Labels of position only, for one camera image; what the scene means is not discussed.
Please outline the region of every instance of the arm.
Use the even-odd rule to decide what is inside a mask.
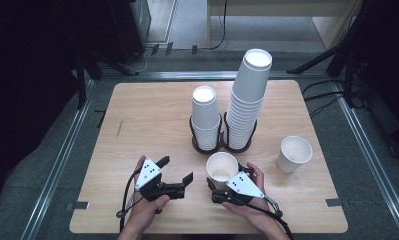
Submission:
[[[145,156],[140,157],[136,169],[143,165],[145,159]],[[134,182],[137,182],[137,178],[138,175],[134,178]],[[169,200],[170,197],[162,195],[155,201],[149,202],[146,199],[142,199],[140,192],[134,192],[133,204],[138,203],[131,209],[130,217],[118,240],[141,239],[143,232],[152,224],[155,218],[155,210],[164,208]]]
[[[256,174],[256,185],[265,194],[264,173],[252,163],[248,162],[247,166],[254,170]],[[267,211],[270,210],[267,201],[262,198],[253,198],[250,201],[250,204]],[[278,223],[274,219],[265,215],[264,213],[256,211],[247,206],[237,206],[229,202],[224,202],[222,205],[231,212],[239,214],[244,218],[246,218],[249,221],[249,223],[259,233],[261,233],[263,236],[267,237],[268,239],[289,239],[289,237],[286,235],[283,229],[278,225]]]

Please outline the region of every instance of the stack of paper cups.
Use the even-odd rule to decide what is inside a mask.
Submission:
[[[209,151],[217,146],[220,121],[215,90],[197,87],[192,98],[192,128],[200,149]]]
[[[226,122],[229,127],[224,142],[233,149],[248,143],[265,98],[272,65],[271,55],[261,49],[250,49],[243,57],[231,90]]]

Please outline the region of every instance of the metal frame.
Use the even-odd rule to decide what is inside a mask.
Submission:
[[[107,78],[118,78],[121,81],[130,82],[150,82],[150,81],[211,81],[211,80],[233,80],[236,76],[235,71],[215,71],[215,72],[150,72],[143,73],[135,76],[121,76],[121,74],[115,71],[109,71],[106,75]],[[324,72],[308,72],[297,74],[286,74],[285,72],[274,71],[270,74],[269,79],[292,79],[300,76],[301,78],[313,78],[313,79],[327,79],[327,75]],[[332,84],[335,91],[341,91],[342,86],[339,83]],[[90,80],[87,93],[91,95],[94,89],[94,83]],[[399,229],[399,196],[392,185],[389,177],[387,176],[384,168],[377,157],[377,154],[372,148],[371,142],[366,136],[361,123],[359,122],[354,109],[349,108],[348,104],[344,99],[339,99],[340,107],[357,139],[359,146],[364,154],[365,160],[374,176],[376,183],[378,184],[380,191],[387,203],[387,206],[398,226]],[[55,164],[50,172],[47,182],[37,200],[33,213],[25,227],[24,233],[21,239],[35,239],[38,229],[43,221],[44,215],[47,211],[49,203],[53,197],[53,193],[59,183],[59,179],[62,175],[69,153],[71,152],[74,141],[77,137],[81,124],[84,121],[86,111],[90,105],[90,98],[87,99],[86,103],[81,109],[77,111],[74,121],[69,129],[68,135],[62,145],[62,148],[56,158]]]

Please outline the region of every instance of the wooden table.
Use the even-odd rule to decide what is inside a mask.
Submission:
[[[70,229],[74,233],[118,233],[125,185],[139,157],[154,161],[170,156],[162,181],[180,183],[194,172],[184,199],[170,201],[156,216],[147,233],[256,233],[242,217],[211,202],[206,183],[209,155],[191,144],[189,117],[193,90],[213,87],[220,112],[228,109],[232,81],[118,84],[108,110],[78,201],[89,202],[74,210]],[[306,138],[314,150],[312,160],[293,174],[276,165],[284,137]],[[256,132],[250,148],[233,154],[246,165],[251,161],[265,173],[265,190],[284,212],[294,233],[342,233],[348,228],[342,207],[328,207],[337,199],[330,173],[298,84],[293,80],[268,81]]]

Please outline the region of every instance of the black cable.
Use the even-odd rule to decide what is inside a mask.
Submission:
[[[304,88],[304,90],[302,90],[302,95],[306,92],[306,90],[308,90],[308,89],[311,88],[311,87],[314,87],[314,86],[320,85],[320,84],[324,84],[324,83],[332,83],[332,82],[345,83],[344,80],[326,80],[326,81],[320,81],[320,82],[317,82],[317,83],[313,83],[313,84],[307,86],[306,88]],[[358,83],[353,83],[353,84],[354,84],[355,86],[362,87],[361,84],[358,84]]]
[[[274,214],[274,213],[272,213],[272,212],[270,212],[270,211],[267,211],[267,210],[264,210],[264,209],[262,209],[262,208],[256,207],[256,206],[251,205],[251,204],[249,204],[249,203],[244,203],[243,201],[241,201],[240,199],[238,199],[238,198],[236,198],[236,197],[234,197],[234,196],[233,196],[233,199],[236,200],[237,202],[243,204],[243,205],[246,206],[246,207],[250,207],[250,208],[252,208],[252,209],[254,209],[254,210],[257,210],[257,211],[259,211],[259,212],[262,212],[262,213],[264,213],[265,215],[267,215],[268,217],[270,217],[270,218],[276,220],[277,222],[279,222],[280,225],[281,225],[281,226],[284,228],[284,230],[286,231],[287,236],[288,236],[291,240],[293,240],[293,234],[292,234],[292,232],[290,231],[289,226],[287,225],[287,223],[286,223],[285,221],[283,221],[283,220],[281,219],[281,217],[277,216],[276,214]]]
[[[139,169],[135,170],[133,172],[133,174],[131,174],[130,178],[128,179],[127,185],[125,186],[125,191],[124,191],[124,197],[122,200],[122,207],[121,207],[121,211],[119,211],[117,213],[117,217],[121,218],[120,219],[120,232],[122,231],[122,229],[124,228],[124,222],[125,222],[125,215],[127,214],[128,210],[130,210],[134,205],[136,205],[138,202],[140,202],[140,200],[143,199],[143,197],[137,201],[136,203],[134,203],[133,205],[131,205],[128,209],[125,209],[125,206],[127,205],[127,194],[128,194],[128,189],[130,188],[131,185],[131,181],[133,180],[134,176],[136,176],[136,174],[140,173],[140,171],[142,170],[141,167],[139,167]]]
[[[221,43],[224,42],[225,34],[226,34],[226,29],[225,29],[226,28],[226,25],[225,25],[226,16],[227,16],[227,0],[224,1],[223,38],[221,39],[220,43],[217,46],[212,47],[212,48],[208,48],[207,50],[215,50],[215,49],[220,47]]]
[[[338,99],[340,99],[340,98],[342,98],[342,96],[337,96],[335,99],[331,100],[329,103],[327,103],[327,104],[325,104],[324,106],[321,106],[321,107],[315,109],[314,111],[312,111],[312,112],[309,114],[309,116],[310,116],[311,118],[315,117],[316,115],[320,114],[320,113],[324,110],[325,107],[328,107],[329,105],[331,105],[332,103],[334,103],[336,100],[338,100]]]
[[[330,95],[334,95],[334,94],[343,94],[343,93],[344,93],[344,91],[323,93],[323,94],[320,94],[320,95],[315,95],[315,96],[304,98],[304,101],[311,101],[311,100],[315,100],[317,98],[326,97],[326,96],[330,96]]]

